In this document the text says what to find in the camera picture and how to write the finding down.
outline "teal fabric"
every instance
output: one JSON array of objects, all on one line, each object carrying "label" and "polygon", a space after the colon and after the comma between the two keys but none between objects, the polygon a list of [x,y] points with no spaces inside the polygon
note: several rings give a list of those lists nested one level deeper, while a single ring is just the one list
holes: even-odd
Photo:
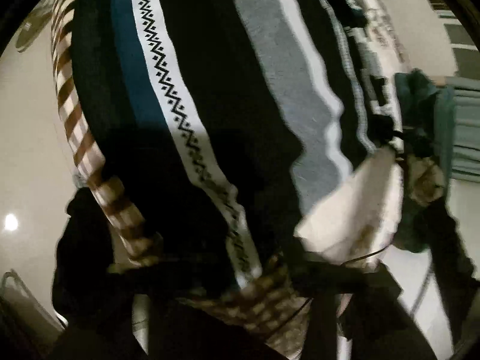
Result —
[{"label": "teal fabric", "polygon": [[438,88],[419,69],[411,73],[395,74],[397,98],[404,127],[429,129],[433,114],[429,114]]},{"label": "teal fabric", "polygon": [[480,182],[480,81],[446,83],[435,105],[435,153],[447,180]]}]

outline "plaid fabric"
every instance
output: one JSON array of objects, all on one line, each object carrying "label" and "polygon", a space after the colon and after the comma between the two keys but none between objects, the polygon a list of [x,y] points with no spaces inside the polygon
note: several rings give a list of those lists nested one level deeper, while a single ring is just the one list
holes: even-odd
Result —
[{"label": "plaid fabric", "polygon": [[264,275],[220,300],[179,299],[225,322],[245,328],[280,354],[293,358],[303,347],[309,299],[293,289],[281,256],[270,258]]}]

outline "striped fabric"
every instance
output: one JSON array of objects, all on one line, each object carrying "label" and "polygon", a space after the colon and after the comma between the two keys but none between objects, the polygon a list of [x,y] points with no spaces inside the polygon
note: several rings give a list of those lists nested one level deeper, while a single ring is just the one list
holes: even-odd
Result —
[{"label": "striped fabric", "polygon": [[54,0],[53,3],[51,50],[58,114],[64,123],[75,166],[111,225],[122,236],[129,256],[136,260],[136,266],[150,265],[155,257],[142,256],[152,244],[150,239],[141,237],[144,218],[124,195],[125,189],[118,177],[102,178],[105,157],[95,142],[78,101],[70,56],[74,5],[75,0]]},{"label": "striped fabric", "polygon": [[[71,47],[75,2],[83,5]],[[375,53],[366,43],[359,51],[351,31],[355,20],[350,11],[335,11],[336,2],[55,0],[54,5],[59,115],[79,172],[131,257],[142,257],[138,266],[152,263],[153,257],[142,255],[150,246],[142,237],[144,216],[145,232],[152,223],[155,230],[163,226],[162,236],[170,241],[165,245],[173,244],[175,252],[188,247],[196,252],[198,239],[202,247],[203,241],[212,243],[225,266],[230,259],[231,267],[220,271],[219,264],[214,272],[216,283],[234,273],[229,291],[221,299],[181,301],[244,327],[289,357],[302,347],[309,305],[291,285],[275,232],[293,235],[318,201],[339,184],[352,184],[352,172],[376,149],[368,129],[371,98],[388,103],[377,77],[381,74],[364,66]],[[88,31],[102,21],[110,28]],[[103,49],[90,47],[93,38],[102,36]],[[73,81],[75,52],[73,60],[82,67],[77,87],[92,97],[82,97],[85,113]],[[104,62],[95,53],[105,53],[109,64],[92,73],[93,62]],[[88,58],[82,60],[82,54]],[[104,76],[112,67],[109,81]],[[88,103],[107,102],[88,87],[95,79],[99,88],[112,82],[119,87],[108,93],[115,104],[100,111]],[[141,136],[138,151],[115,142],[121,165],[138,166],[123,168],[124,183],[116,176],[102,178],[108,163],[100,148],[106,153],[107,144],[97,132],[107,136],[109,131],[102,130],[101,118],[95,125],[96,111],[109,115],[121,102],[127,112],[119,112],[118,119],[126,116],[137,130],[153,131]],[[130,127],[122,122],[115,127]],[[229,137],[230,131],[240,131],[243,141]],[[145,152],[159,154],[139,159]],[[154,171],[148,173],[151,164]],[[138,187],[142,183],[145,189]],[[124,186],[143,215],[126,198]]]}]

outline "black fabric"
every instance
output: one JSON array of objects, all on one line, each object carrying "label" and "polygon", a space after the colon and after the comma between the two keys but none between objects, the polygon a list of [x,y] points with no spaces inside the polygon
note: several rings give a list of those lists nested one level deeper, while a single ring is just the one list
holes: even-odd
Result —
[{"label": "black fabric", "polygon": [[472,278],[475,267],[465,253],[455,220],[447,212],[445,197],[431,203],[423,212],[423,219],[433,272],[455,345],[461,337],[462,323],[480,286]]},{"label": "black fabric", "polygon": [[169,131],[138,128],[122,79],[110,0],[76,0],[72,61],[85,118],[106,158],[104,177],[117,175],[145,222],[145,234],[162,234],[170,254],[213,253],[214,270],[200,272],[212,296],[233,285],[225,249],[227,224],[187,178]]},{"label": "black fabric", "polygon": [[335,293],[313,298],[301,360],[337,360],[337,306]]},{"label": "black fabric", "polygon": [[383,105],[387,104],[387,101],[385,99],[385,93],[383,92],[383,86],[385,86],[386,79],[384,77],[375,77],[371,75],[370,82],[373,86],[373,90],[375,91],[378,105],[382,107]]},{"label": "black fabric", "polygon": [[232,0],[160,4],[183,80],[264,262],[302,217],[290,176],[302,146],[268,91]]},{"label": "black fabric", "polygon": [[107,219],[88,188],[78,190],[67,214],[70,219],[57,245],[52,304],[70,321],[94,314],[114,283],[106,276],[113,262]]},{"label": "black fabric", "polygon": [[[372,85],[374,88],[375,95],[380,95],[380,98],[377,98],[379,101],[380,105],[383,105],[386,103],[385,97],[383,95],[383,89],[382,89],[382,84],[380,80],[376,82],[376,85],[373,85],[373,82],[371,81],[371,77],[369,75],[369,66],[368,62],[364,62],[362,59],[361,52],[359,50],[359,46],[357,46],[357,41],[355,40],[355,37],[353,34],[350,33],[351,28],[362,28],[365,29],[365,27],[368,24],[368,20],[363,14],[362,9],[358,6],[355,7],[353,4],[354,0],[349,0],[350,3],[347,2],[347,0],[328,0],[330,5],[335,11],[335,16],[337,17],[337,20],[341,23],[348,42],[348,47],[349,47],[349,52],[350,52],[350,57],[351,61],[354,67],[355,71],[355,76],[357,77],[358,84],[361,87],[362,90],[362,95],[363,95],[363,106],[365,108],[365,114],[367,118],[367,137],[375,144],[383,144],[382,136],[378,136],[378,128],[375,126],[376,124],[376,119],[374,118],[373,111],[371,109],[370,101],[374,100],[370,96],[369,91],[366,89],[366,85]],[[366,69],[367,74],[363,74],[362,71]]]},{"label": "black fabric", "polygon": [[282,360],[275,350],[241,327],[203,311],[151,297],[148,356],[152,360]]},{"label": "black fabric", "polygon": [[185,297],[205,277],[215,276],[218,261],[163,261],[123,274],[108,274],[113,250],[107,219],[88,188],[69,203],[70,219],[57,245],[52,304],[69,323],[89,326],[114,314],[134,294]]},{"label": "black fabric", "polygon": [[[116,303],[117,295],[109,300]],[[71,323],[56,342],[47,360],[146,360],[131,325],[131,298],[104,318]]]},{"label": "black fabric", "polygon": [[352,360],[436,359],[414,321],[385,289],[354,294],[341,320],[345,337],[352,340]]},{"label": "black fabric", "polygon": [[325,62],[328,84],[343,102],[340,116],[342,139],[340,149],[356,169],[365,159],[367,152],[357,139],[358,115],[350,79],[345,74],[337,38],[327,12],[319,0],[297,0],[303,20],[316,49]]}]

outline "cord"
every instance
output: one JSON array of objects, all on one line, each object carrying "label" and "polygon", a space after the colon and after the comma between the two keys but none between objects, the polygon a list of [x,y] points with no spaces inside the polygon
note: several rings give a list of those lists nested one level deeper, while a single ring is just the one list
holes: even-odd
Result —
[{"label": "cord", "polygon": [[425,297],[425,293],[427,292],[428,283],[430,282],[431,274],[434,272],[434,265],[430,263],[425,278],[423,279],[423,283],[421,284],[420,291],[418,291],[418,295],[415,298],[415,302],[413,303],[412,309],[410,310],[410,317],[413,318],[417,313],[423,298]]},{"label": "cord", "polygon": [[375,256],[375,254],[382,253],[390,245],[391,244],[388,244],[387,246],[384,246],[380,250],[374,251],[373,253],[367,254],[366,256],[361,256],[361,257],[357,257],[357,258],[354,258],[354,259],[349,259],[348,261],[345,261],[342,264],[340,264],[340,266],[345,266],[345,265],[350,264],[350,263],[355,263],[355,262],[360,261],[360,260],[368,259],[371,256]]}]

